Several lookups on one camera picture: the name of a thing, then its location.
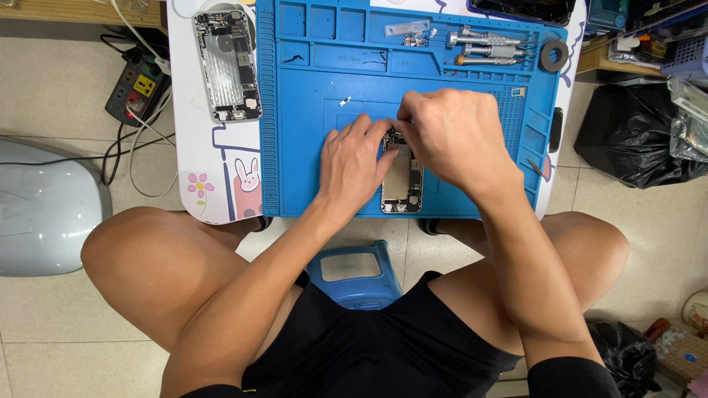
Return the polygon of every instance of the roll of tape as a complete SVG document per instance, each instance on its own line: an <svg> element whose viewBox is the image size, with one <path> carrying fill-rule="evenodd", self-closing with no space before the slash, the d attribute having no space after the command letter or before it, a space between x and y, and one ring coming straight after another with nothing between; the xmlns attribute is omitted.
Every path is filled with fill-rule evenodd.
<svg viewBox="0 0 708 398"><path fill-rule="evenodd" d="M551 53L555 50L554 60L551 59ZM563 69L563 66L568 61L568 45L561 39L549 40L543 45L541 55L538 57L538 66L548 72L557 72Z"/></svg>

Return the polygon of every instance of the cartoon bunny drawing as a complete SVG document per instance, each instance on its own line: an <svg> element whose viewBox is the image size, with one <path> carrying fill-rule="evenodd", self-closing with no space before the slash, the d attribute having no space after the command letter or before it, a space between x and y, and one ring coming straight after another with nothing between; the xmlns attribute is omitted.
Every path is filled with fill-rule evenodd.
<svg viewBox="0 0 708 398"><path fill-rule="evenodd" d="M258 160L253 158L251 171L246 173L246 167L240 159L236 159L237 176L234 178L234 202L236 202L237 220L263 214L263 197L261 196L261 177L258 175Z"/></svg>

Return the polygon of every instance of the hand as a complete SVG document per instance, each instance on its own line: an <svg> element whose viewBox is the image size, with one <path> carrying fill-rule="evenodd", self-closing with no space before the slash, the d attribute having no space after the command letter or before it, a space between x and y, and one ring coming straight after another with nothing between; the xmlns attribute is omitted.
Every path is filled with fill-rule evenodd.
<svg viewBox="0 0 708 398"><path fill-rule="evenodd" d="M523 173L506 151L493 96L455 89L409 91L397 117L394 127L416 159L478 206L509 190L523 193Z"/></svg>
<svg viewBox="0 0 708 398"><path fill-rule="evenodd" d="M324 139L316 200L335 205L338 214L348 216L347 222L374 195L398 153L387 151L376 161L381 139L391 127L391 120L372 123L362 113L353 124L330 131Z"/></svg>

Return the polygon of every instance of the blue silicone repair mat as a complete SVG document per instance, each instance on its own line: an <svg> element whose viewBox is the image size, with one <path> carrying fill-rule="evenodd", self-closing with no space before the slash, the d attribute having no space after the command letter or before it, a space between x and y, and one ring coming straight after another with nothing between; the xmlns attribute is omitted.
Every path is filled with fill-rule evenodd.
<svg viewBox="0 0 708 398"><path fill-rule="evenodd" d="M442 87L496 97L507 150L524 171L529 202L536 206L541 177L528 160L543 169L558 73L541 70L537 58L511 66L454 66L461 47L446 48L445 38L462 24L541 43L565 40L564 29L377 8L368 0L258 0L256 13L264 215L294 217L310 204L319 188L320 151L329 130L340 130L360 113L373 120L395 118L407 91ZM384 36L386 25L421 20L438 30L429 47L404 47L402 37ZM540 52L540 45L529 46ZM339 106L347 97L351 100ZM383 213L379 188L358 215L479 218L461 191L427 169L421 203L417 213Z"/></svg>

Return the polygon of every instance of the pink flower drawing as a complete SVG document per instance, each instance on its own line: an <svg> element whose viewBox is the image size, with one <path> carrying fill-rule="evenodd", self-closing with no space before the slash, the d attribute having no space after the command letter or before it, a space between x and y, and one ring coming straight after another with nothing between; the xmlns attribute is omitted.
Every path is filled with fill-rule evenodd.
<svg viewBox="0 0 708 398"><path fill-rule="evenodd" d="M200 174L199 175L199 181L197 181L197 175L196 174L190 174L188 176L189 182L191 182L194 185L189 185L187 186L187 191L190 192L196 192L197 196L199 197L199 200L197 200L198 205L202 205L202 212L204 213L204 209L207 208L207 191L213 191L214 186L210 183L207 183L207 175L206 174Z"/></svg>

